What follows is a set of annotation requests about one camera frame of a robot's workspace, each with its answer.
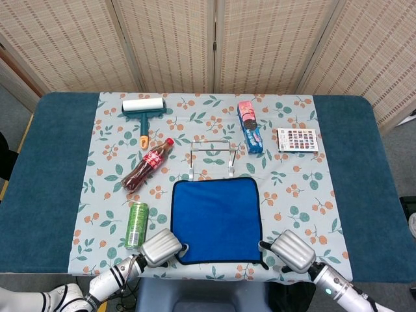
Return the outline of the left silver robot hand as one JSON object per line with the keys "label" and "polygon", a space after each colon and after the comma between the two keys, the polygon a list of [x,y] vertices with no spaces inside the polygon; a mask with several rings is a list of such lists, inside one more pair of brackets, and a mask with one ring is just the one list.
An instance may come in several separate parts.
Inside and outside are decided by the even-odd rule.
{"label": "left silver robot hand", "polygon": [[180,243],[179,239],[165,228],[141,245],[139,259],[145,266],[157,268],[176,255],[183,257],[188,249],[188,244]]}

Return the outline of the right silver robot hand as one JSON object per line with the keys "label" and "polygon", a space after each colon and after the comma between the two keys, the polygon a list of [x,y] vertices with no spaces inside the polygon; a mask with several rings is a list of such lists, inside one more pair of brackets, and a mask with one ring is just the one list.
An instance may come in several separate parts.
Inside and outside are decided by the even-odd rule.
{"label": "right silver robot hand", "polygon": [[283,273],[295,272],[305,274],[316,262],[316,253],[293,231],[286,229],[272,242],[259,241],[258,246],[262,250],[274,253],[284,265]]}

